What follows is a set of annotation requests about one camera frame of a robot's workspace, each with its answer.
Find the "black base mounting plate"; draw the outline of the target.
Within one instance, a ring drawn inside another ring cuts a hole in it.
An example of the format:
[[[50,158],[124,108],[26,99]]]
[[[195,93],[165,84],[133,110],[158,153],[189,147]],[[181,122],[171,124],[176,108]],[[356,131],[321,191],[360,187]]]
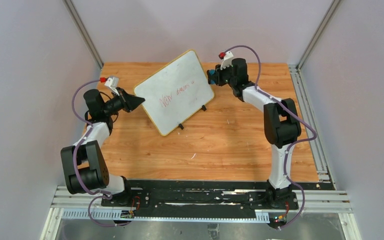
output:
[[[287,214],[298,210],[296,193],[270,204],[263,200],[267,181],[130,180],[128,201],[102,200],[103,207],[133,209],[137,217],[179,219],[254,218],[256,210]]]

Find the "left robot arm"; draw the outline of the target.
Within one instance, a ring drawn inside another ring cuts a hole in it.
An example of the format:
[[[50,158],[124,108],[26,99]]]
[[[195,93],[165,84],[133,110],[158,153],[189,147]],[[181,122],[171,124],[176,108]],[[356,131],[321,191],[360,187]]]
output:
[[[143,97],[128,94],[117,87],[116,94],[104,101],[101,92],[91,89],[83,98],[88,111],[85,114],[86,132],[80,140],[64,147],[61,161],[66,187],[70,194],[104,194],[128,201],[132,196],[129,182],[124,176],[109,173],[101,146],[113,131],[114,120],[119,111],[132,112],[145,102]]]

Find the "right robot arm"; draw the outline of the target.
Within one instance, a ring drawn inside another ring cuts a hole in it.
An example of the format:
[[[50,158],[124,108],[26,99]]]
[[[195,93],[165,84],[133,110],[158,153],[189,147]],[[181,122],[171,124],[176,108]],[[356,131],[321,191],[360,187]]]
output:
[[[294,100],[274,97],[250,81],[248,65],[243,58],[234,58],[232,65],[226,68],[218,64],[206,73],[210,85],[228,85],[236,98],[263,113],[263,130],[271,145],[272,161],[267,180],[269,186],[262,199],[272,205],[287,199],[292,194],[290,169],[295,148],[293,144],[302,133]]]

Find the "blue whiteboard eraser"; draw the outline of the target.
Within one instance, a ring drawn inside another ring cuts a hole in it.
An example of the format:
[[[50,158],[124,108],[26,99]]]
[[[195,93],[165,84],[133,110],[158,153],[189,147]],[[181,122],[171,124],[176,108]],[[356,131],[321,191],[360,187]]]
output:
[[[214,85],[217,80],[216,71],[214,69],[208,70],[208,83]]]

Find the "yellow framed whiteboard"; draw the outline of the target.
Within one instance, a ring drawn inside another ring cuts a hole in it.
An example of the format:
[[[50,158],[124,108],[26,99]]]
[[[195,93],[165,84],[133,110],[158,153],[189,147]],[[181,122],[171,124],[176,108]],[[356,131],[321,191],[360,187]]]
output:
[[[190,49],[138,83],[133,92],[160,135],[182,125],[215,97],[197,53]]]

